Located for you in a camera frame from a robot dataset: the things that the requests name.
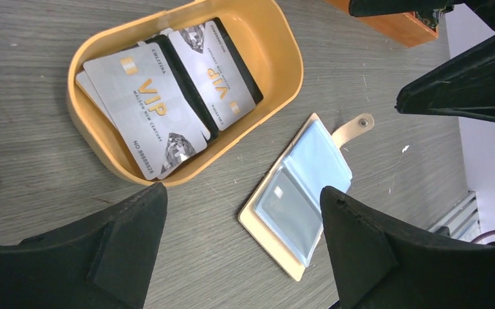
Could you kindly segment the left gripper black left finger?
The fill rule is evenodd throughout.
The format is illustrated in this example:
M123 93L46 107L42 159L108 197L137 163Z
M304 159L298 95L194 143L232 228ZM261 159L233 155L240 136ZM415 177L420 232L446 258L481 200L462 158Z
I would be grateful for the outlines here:
M81 220L0 245L0 308L142 308L167 202L156 183Z

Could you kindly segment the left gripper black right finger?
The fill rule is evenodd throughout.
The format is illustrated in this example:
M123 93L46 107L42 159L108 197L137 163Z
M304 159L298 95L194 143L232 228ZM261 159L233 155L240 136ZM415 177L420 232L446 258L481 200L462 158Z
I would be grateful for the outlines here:
M495 242L429 232L331 186L320 206L336 308L495 308Z

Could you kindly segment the yellow oval tray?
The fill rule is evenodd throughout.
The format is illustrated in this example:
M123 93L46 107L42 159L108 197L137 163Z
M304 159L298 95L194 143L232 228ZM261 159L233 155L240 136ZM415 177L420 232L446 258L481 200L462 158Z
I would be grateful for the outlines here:
M291 102L303 75L275 1L192 1L86 40L68 109L112 173L179 185Z

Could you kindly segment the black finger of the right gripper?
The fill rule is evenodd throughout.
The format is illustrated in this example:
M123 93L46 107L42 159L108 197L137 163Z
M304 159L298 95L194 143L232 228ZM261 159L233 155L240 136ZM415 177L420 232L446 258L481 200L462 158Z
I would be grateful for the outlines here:
M348 13L353 17L441 10L462 4L462 0L351 0Z
M404 86L395 108L495 122L495 35Z

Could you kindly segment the beige leather card holder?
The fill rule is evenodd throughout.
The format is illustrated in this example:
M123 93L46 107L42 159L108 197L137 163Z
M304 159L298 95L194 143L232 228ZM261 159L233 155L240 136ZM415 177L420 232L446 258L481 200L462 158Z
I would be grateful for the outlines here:
M362 113L330 133L311 114L240 210L240 224L295 281L322 236L322 189L346 192L351 186L341 147L374 126L373 116Z

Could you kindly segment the silver credit card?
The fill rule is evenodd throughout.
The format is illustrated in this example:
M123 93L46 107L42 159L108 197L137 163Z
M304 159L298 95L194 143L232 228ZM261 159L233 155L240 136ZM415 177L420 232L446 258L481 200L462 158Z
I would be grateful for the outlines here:
M166 178L208 144L162 47L150 42L83 64L147 180Z

